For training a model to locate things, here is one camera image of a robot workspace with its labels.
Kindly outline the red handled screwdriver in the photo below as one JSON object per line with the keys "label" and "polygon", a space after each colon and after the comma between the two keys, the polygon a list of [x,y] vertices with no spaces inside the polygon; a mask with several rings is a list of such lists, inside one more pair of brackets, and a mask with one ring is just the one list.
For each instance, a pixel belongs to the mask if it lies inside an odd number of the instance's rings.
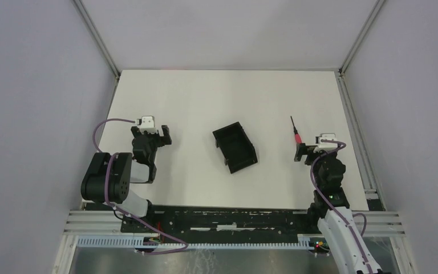
{"label": "red handled screwdriver", "polygon": [[291,120],[291,123],[292,123],[292,126],[293,126],[293,133],[294,133],[294,139],[295,139],[296,144],[303,143],[302,138],[301,138],[301,136],[300,136],[296,126],[295,126],[294,119],[293,119],[292,116],[290,116],[290,120]]}

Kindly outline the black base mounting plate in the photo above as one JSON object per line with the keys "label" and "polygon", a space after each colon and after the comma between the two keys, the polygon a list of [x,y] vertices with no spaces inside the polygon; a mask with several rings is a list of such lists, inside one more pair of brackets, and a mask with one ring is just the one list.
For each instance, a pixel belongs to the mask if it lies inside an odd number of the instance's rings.
{"label": "black base mounting plate", "polygon": [[290,244],[319,234],[326,207],[221,208],[153,205],[144,221],[188,244]]}

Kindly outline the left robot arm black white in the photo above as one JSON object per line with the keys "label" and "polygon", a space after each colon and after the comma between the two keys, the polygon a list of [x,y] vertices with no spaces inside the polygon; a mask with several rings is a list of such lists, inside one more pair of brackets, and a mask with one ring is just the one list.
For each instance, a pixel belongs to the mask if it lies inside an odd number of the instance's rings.
{"label": "left robot arm black white", "polygon": [[139,177],[140,184],[155,180],[155,158],[160,147],[172,144],[167,125],[161,126],[163,134],[153,128],[131,127],[132,151],[113,156],[107,152],[94,154],[80,186],[84,200],[106,204],[126,215],[135,216],[135,226],[141,232],[151,232],[156,217],[149,213],[151,202],[131,191],[132,178]]}

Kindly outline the black plastic bin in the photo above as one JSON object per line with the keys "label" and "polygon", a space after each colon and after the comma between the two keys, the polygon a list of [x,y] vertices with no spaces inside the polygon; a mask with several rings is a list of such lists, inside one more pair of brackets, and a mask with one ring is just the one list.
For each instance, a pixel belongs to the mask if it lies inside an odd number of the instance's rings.
{"label": "black plastic bin", "polygon": [[217,129],[212,134],[231,174],[258,163],[256,149],[240,122]]}

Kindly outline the aluminium frame rail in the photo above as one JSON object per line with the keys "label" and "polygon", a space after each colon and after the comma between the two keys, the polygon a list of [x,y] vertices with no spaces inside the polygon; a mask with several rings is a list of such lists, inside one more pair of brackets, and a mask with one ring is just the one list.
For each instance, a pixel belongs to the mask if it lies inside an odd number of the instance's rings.
{"label": "aluminium frame rail", "polygon": [[[363,211],[367,218],[364,236],[405,237],[405,229],[396,212]],[[122,221],[112,211],[70,211],[64,234],[69,235],[121,235]]]}

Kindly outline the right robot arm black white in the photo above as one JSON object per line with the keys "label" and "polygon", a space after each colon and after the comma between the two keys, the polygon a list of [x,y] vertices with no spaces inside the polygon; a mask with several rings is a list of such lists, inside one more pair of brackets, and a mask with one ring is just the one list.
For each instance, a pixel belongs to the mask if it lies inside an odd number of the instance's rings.
{"label": "right robot arm black white", "polygon": [[308,209],[306,224],[310,231],[321,233],[340,273],[383,273],[363,240],[366,228],[359,230],[356,214],[342,188],[346,166],[337,158],[345,143],[331,140],[330,148],[319,144],[297,144],[294,160],[305,157],[315,188],[314,201]]}

